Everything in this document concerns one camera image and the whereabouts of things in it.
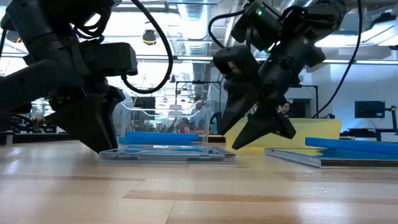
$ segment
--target clear plastic tray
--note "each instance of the clear plastic tray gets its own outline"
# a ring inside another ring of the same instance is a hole
[[[200,145],[210,132],[211,108],[142,109],[120,103],[113,113],[119,145]]]
[[[184,163],[232,164],[235,154],[208,146],[130,145],[100,152],[100,162],[108,163]]]

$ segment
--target white wall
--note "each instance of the white wall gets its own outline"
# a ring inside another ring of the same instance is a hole
[[[333,93],[347,65],[330,65]],[[343,86],[333,100],[333,114],[348,128],[374,128],[368,119],[355,119],[354,102],[384,100],[386,107],[398,105],[398,66],[353,65]],[[392,128],[392,117],[386,112],[384,119],[372,119],[377,128]],[[383,141],[397,141],[392,133],[382,134]]]

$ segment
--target table surface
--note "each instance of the table surface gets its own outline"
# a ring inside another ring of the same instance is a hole
[[[397,223],[397,169],[99,164],[78,141],[0,146],[0,223]]]

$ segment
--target wooden table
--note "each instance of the wooden table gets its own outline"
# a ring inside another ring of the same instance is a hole
[[[398,223],[398,170],[98,164],[78,141],[0,146],[0,223]]]

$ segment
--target yellow board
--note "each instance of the yellow board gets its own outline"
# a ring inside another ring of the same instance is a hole
[[[297,153],[302,153],[300,152],[300,149],[302,149],[307,155],[317,155],[318,150],[308,150],[315,148],[305,145],[306,137],[338,139],[340,136],[341,121],[338,119],[291,118],[290,121],[296,130],[296,135],[293,139],[283,138],[276,134],[268,134],[234,152],[263,151],[265,148],[294,148],[294,152]],[[247,118],[242,118],[225,134],[227,149],[232,149],[236,137],[246,122]]]

